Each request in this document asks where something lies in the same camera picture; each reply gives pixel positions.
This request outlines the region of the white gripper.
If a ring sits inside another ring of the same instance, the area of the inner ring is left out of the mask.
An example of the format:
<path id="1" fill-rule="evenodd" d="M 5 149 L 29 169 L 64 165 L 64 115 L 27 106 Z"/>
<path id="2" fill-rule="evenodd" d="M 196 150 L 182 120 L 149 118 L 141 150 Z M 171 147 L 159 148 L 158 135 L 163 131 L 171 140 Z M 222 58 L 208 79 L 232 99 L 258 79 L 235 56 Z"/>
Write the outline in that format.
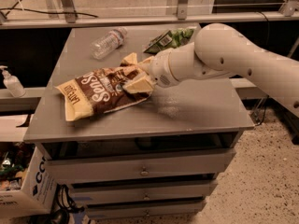
<path id="1" fill-rule="evenodd" d="M 138 66 L 143 71 L 149 73 L 139 74 L 132 80 L 126 82 L 122 87 L 125 91 L 133 94 L 140 92 L 152 92 L 154 83 L 151 78 L 162 88 L 170 88 L 177 86 L 179 81 L 172 74 L 170 68 L 170 54 L 173 49 L 166 49 L 157 53 L 154 57 L 139 62 L 136 57 L 132 59 L 132 64 Z"/>

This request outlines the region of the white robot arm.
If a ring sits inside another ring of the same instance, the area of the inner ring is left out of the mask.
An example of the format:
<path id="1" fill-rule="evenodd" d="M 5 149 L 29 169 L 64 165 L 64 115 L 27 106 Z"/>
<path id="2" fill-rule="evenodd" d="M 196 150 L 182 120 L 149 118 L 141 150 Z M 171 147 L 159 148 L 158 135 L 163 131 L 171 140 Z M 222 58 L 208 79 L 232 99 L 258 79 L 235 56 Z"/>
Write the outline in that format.
<path id="1" fill-rule="evenodd" d="M 222 23 L 209 24 L 192 43 L 163 50 L 138 67 L 143 72 L 123 86 L 130 93 L 239 75 L 299 116 L 299 62 L 258 47 Z"/>

